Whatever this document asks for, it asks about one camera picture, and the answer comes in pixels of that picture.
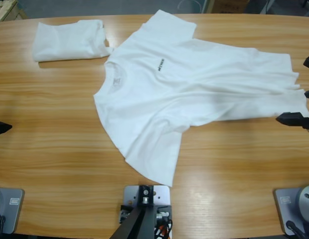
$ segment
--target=white t-shirt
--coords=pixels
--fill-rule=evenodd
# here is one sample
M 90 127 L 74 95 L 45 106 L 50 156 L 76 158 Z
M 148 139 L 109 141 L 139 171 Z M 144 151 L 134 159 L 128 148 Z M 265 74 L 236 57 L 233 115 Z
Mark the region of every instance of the white t-shirt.
M 283 112 L 309 116 L 288 54 L 193 39 L 195 28 L 159 10 L 110 55 L 94 95 L 125 161 L 168 186 L 190 126 Z

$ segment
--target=t-shirt sleeve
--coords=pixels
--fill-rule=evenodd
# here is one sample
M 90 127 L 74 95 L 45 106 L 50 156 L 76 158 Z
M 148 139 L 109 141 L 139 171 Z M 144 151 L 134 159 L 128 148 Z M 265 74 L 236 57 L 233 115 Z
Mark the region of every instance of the t-shirt sleeve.
M 144 177 L 172 187 L 186 122 L 163 116 L 150 120 L 130 147 L 125 161 Z
M 154 39 L 170 39 L 171 41 L 184 41 L 193 38 L 196 24 L 184 21 L 162 10 L 158 10 L 142 27 L 138 33 L 153 37 Z

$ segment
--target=gray metal base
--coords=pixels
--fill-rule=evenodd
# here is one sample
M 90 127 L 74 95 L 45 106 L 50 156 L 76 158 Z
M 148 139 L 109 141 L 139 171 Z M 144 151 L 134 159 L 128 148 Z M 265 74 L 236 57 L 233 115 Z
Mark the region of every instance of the gray metal base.
M 3 233 L 15 231 L 24 191 L 21 189 L 0 188 L 0 215 L 5 216 Z
M 153 203 L 155 206 L 170 206 L 170 188 L 163 185 L 154 185 L 154 198 Z M 136 207 L 139 193 L 139 185 L 135 186 L 126 186 L 123 193 L 123 205 Z
M 299 212 L 297 195 L 302 188 L 287 188 L 277 189 L 275 191 L 276 203 L 280 212 L 280 220 L 283 225 L 283 231 L 287 235 L 294 235 L 294 233 L 287 228 L 286 222 L 292 221 L 304 233 L 303 220 Z

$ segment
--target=folded white t-shirt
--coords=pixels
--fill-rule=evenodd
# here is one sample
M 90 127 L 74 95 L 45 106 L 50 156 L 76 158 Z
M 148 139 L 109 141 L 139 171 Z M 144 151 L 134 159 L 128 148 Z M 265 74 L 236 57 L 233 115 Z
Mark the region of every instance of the folded white t-shirt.
M 32 55 L 36 62 L 99 58 L 113 51 L 104 41 L 101 20 L 80 20 L 59 26 L 39 23 Z
M 168 186 L 182 133 L 192 125 L 283 112 L 309 117 L 288 54 L 193 39 L 195 28 L 159 10 L 111 54 L 94 95 L 125 161 Z

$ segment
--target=wood grain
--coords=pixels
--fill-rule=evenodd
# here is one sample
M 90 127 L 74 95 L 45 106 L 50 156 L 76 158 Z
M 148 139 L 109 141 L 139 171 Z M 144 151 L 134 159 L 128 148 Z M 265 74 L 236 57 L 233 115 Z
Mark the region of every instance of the wood grain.
M 18 233 L 106 239 L 126 185 L 153 184 L 125 162 L 102 128 L 93 94 L 106 58 L 35 63 L 38 22 L 102 19 L 119 46 L 149 15 L 0 23 L 0 187 L 22 188 Z M 289 53 L 309 89 L 309 17 L 188 14 L 195 37 Z M 184 133 L 171 188 L 176 239 L 282 234 L 273 190 L 309 184 L 309 133 L 274 118 L 213 122 Z

